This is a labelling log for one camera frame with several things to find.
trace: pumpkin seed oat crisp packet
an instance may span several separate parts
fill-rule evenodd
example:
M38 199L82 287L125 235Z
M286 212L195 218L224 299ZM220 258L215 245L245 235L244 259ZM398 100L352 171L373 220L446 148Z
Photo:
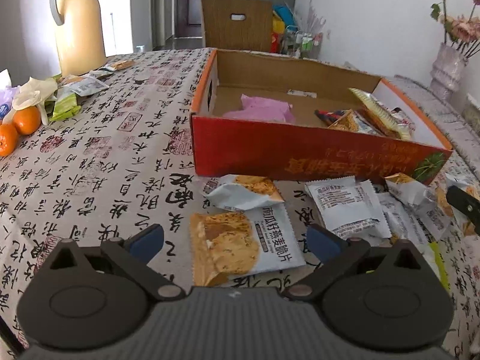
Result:
M246 211L284 202L275 184L261 176L201 178L200 193L215 207L227 211Z

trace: floor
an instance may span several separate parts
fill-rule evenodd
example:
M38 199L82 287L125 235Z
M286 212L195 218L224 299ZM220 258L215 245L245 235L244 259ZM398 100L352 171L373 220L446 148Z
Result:
M202 47L202 38L169 38L165 41L165 46L156 47L154 50L199 49Z

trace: gray handle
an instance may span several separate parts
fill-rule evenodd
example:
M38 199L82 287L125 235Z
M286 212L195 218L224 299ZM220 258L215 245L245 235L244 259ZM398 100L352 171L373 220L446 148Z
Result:
M57 0L50 0L50 11L52 12L52 16L58 26L61 26L65 23L63 20L63 15L61 15L58 10Z

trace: red cardboard box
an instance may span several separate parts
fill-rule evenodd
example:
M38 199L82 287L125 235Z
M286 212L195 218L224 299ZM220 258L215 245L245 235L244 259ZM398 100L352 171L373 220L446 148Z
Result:
M400 107L416 125L415 142L329 130L315 109L361 109L348 88ZM316 98L287 94L312 92ZM222 118L241 109L241 95L289 102L296 124ZM311 60L215 50L195 91L190 126L200 176L243 174L315 180L356 175L381 181L403 172L430 183L452 154L450 142L397 87L379 76Z

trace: purple plastic bag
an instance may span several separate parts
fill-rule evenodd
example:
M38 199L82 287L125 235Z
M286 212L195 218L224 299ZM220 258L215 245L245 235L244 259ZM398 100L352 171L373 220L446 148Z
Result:
M265 97L241 96L243 110L230 111L223 115L228 119L264 120L268 122L295 123L290 111L292 105Z
M11 102L14 100L16 93L20 87L6 87L5 89L0 89L0 120L10 112Z

